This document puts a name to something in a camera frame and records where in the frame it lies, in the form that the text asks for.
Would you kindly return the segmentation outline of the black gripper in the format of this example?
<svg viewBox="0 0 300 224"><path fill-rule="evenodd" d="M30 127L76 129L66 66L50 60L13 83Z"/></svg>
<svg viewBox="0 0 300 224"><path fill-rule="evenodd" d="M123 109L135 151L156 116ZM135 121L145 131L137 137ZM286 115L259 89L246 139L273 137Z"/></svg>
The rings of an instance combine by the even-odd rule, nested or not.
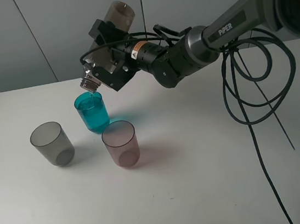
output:
<svg viewBox="0 0 300 224"><path fill-rule="evenodd" d="M92 78L96 92L101 85L119 91L137 71L151 72L155 60L167 52L167 47L145 40L132 42L128 32L118 29L113 22L96 20L88 35L95 45L91 53L107 48L111 55L91 57Z"/></svg>

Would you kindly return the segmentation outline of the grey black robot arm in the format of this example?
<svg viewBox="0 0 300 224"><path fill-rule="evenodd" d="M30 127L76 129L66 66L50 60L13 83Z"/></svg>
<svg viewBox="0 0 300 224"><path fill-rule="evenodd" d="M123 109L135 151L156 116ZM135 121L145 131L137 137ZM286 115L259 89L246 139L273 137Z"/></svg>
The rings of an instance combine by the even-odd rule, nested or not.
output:
<svg viewBox="0 0 300 224"><path fill-rule="evenodd" d="M89 33L97 46L82 60L85 78L95 87L104 84L118 91L136 72L145 71L174 88L222 51L238 47L240 36L259 25L272 31L284 28L300 38L300 0L239 0L210 26L176 32L155 25L149 39L97 20Z"/></svg>

